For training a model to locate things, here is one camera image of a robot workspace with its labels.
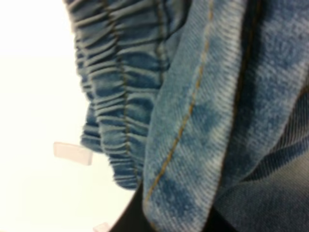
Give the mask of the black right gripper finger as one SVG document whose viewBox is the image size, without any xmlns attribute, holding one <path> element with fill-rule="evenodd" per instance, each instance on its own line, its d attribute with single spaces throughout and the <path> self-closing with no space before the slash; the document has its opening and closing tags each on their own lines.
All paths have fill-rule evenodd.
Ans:
<svg viewBox="0 0 309 232">
<path fill-rule="evenodd" d="M 112 232 L 235 232 L 212 206 L 215 190 L 195 180 L 142 179 Z"/>
</svg>

